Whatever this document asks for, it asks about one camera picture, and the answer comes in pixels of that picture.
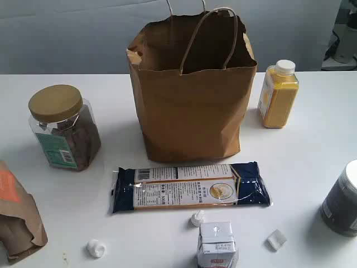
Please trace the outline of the brown paper shopping bag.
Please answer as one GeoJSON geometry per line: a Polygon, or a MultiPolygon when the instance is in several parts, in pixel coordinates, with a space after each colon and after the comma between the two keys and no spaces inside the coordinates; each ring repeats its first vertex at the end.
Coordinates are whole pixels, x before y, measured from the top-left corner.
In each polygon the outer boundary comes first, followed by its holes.
{"type": "Polygon", "coordinates": [[[257,62],[232,8],[148,23],[127,57],[150,160],[216,160],[240,151],[257,62]]]}

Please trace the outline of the blue noodle packet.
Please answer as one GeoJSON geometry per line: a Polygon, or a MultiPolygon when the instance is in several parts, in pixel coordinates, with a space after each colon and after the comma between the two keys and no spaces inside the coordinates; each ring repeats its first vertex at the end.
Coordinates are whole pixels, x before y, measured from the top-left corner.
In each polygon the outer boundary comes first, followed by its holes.
{"type": "Polygon", "coordinates": [[[112,212],[272,204],[257,162],[124,169],[117,172],[112,212]]]}

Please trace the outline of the yellow juice bottle white cap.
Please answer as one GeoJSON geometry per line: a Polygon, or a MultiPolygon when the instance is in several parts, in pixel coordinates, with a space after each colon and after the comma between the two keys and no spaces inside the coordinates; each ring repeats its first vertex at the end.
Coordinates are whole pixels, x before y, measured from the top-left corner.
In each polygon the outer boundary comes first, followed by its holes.
{"type": "Polygon", "coordinates": [[[299,89],[295,67],[293,61],[278,60],[266,70],[258,102],[266,128],[282,128],[287,123],[299,89]]]}

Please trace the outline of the white milk carton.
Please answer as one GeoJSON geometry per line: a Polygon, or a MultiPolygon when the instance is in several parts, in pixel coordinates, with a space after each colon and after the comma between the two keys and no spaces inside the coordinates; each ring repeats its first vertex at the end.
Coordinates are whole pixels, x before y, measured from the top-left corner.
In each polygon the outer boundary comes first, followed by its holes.
{"type": "Polygon", "coordinates": [[[238,248],[231,223],[202,223],[196,257],[198,267],[234,267],[238,261],[238,248]]]}

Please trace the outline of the dark grey canister white lid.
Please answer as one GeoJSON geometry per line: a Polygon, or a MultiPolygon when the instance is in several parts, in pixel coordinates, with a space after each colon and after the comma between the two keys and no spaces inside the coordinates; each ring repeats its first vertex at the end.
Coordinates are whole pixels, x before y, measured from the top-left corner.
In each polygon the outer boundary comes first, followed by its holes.
{"type": "Polygon", "coordinates": [[[345,237],[356,236],[356,160],[346,164],[320,212],[331,230],[345,237]]]}

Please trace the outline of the grey equipment in background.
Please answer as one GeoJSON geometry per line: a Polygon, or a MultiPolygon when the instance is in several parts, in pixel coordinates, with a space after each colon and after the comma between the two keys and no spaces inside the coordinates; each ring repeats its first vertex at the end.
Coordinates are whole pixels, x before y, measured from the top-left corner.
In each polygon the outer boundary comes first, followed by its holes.
{"type": "Polygon", "coordinates": [[[356,1],[341,1],[321,70],[356,70],[356,1]]]}

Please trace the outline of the brown kraft pouch orange label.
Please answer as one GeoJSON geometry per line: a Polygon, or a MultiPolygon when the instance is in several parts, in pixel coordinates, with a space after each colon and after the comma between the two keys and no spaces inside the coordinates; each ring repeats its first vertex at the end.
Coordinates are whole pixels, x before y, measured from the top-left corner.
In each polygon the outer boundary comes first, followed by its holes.
{"type": "Polygon", "coordinates": [[[28,193],[4,161],[1,161],[1,242],[13,265],[48,243],[40,213],[28,193]]]}

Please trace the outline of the clear jar gold lid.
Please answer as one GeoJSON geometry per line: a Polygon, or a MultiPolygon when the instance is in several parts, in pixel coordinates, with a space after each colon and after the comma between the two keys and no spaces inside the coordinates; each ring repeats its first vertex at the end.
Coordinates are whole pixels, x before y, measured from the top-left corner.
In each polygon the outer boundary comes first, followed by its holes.
{"type": "Polygon", "coordinates": [[[50,166],[74,171],[90,166],[101,140],[91,105],[76,87],[58,84],[41,89],[28,108],[31,130],[50,166]]]}

